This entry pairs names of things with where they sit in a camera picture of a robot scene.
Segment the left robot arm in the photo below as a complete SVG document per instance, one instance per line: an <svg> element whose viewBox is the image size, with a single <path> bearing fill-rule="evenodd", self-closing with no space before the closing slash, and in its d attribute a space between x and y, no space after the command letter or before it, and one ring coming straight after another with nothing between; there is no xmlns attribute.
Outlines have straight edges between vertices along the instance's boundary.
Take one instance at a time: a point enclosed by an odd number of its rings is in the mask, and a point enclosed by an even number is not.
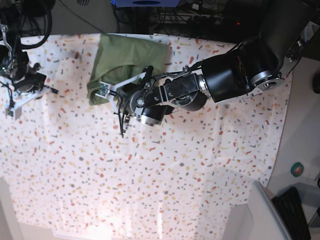
<svg viewBox="0 0 320 240"><path fill-rule="evenodd" d="M317 0L272 0L264 12L257 35L219 54L185 66L177 73L145 77L125 94L123 123L130 118L154 126L177 107L200 110L212 99L221 103L251 93L267 91L283 82L285 56L320 9Z"/></svg>

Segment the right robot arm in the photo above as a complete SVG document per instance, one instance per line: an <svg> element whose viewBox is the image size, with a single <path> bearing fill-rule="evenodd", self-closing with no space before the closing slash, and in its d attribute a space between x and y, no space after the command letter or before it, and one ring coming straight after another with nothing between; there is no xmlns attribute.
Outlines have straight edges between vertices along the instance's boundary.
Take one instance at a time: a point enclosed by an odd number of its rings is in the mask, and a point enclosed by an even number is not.
<svg viewBox="0 0 320 240"><path fill-rule="evenodd" d="M2 0L0 2L0 86L5 87L9 96L13 93L35 94L48 89L45 86L46 75L39 73L41 65L30 65L27 50L41 47L49 38L53 17L54 0ZM44 18L44 33L35 43L22 43L27 20L40 27L36 18Z"/></svg>

